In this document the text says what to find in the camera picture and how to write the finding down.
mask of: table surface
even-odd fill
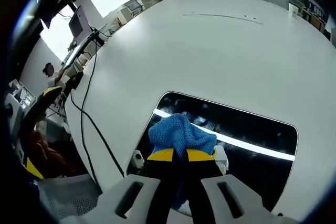
[[[158,101],[176,91],[296,127],[296,160],[275,213],[300,220],[328,187],[336,167],[336,50],[302,18],[262,0],[164,0],[128,22],[97,57],[85,110],[124,171]],[[93,62],[74,91],[78,105]],[[66,113],[89,167],[70,98]],[[84,128],[105,191],[121,175],[86,117]]]

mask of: yellow object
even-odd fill
[[[38,178],[43,178],[42,174],[35,168],[35,166],[30,161],[29,157],[27,158],[27,171],[29,171],[31,174],[35,175]]]
[[[45,96],[48,92],[54,90],[54,89],[59,89],[59,88],[62,88],[61,86],[57,86],[57,87],[51,87],[51,88],[48,88],[46,89],[44,92],[43,92],[43,96]]]
[[[147,160],[154,160],[154,161],[172,161],[173,160],[173,148],[165,149],[162,151],[152,153]]]
[[[205,152],[201,152],[194,149],[187,149],[188,159],[190,162],[193,161],[209,161],[214,160],[214,158]]]

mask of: bright light strip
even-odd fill
[[[156,115],[159,115],[162,118],[167,118],[168,116],[170,116],[169,113],[166,113],[166,112],[164,112],[162,110],[158,110],[158,109],[155,109],[153,113],[156,114]],[[286,153],[269,150],[269,149],[266,149],[266,148],[263,148],[263,147],[260,147],[260,146],[254,145],[254,144],[249,144],[249,143],[246,143],[244,141],[240,141],[240,140],[231,138],[229,136],[219,134],[217,132],[208,130],[206,128],[203,128],[203,127],[200,127],[200,126],[197,126],[197,125],[195,125],[195,126],[199,129],[201,129],[204,132],[207,132],[207,133],[210,133],[210,134],[215,134],[217,136],[217,139],[224,142],[224,143],[235,145],[235,146],[238,146],[240,148],[250,150],[250,151],[253,151],[253,152],[257,152],[257,153],[261,153],[261,154],[271,156],[271,157],[277,157],[277,158],[290,160],[290,161],[295,160],[294,155],[289,155],[289,154],[286,154]]]

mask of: blue cloth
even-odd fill
[[[216,135],[206,133],[196,126],[190,124],[181,114],[173,114],[168,118],[163,118],[160,122],[149,129],[149,138],[154,145],[154,152],[167,148],[174,148],[180,160],[187,157],[186,149],[191,148],[212,155],[216,144]],[[178,180],[178,189],[173,200],[172,207],[179,209],[186,201],[183,193],[183,175]]]

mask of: small white cup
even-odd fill
[[[288,3],[288,16],[295,17],[298,14],[299,8],[291,3]]]

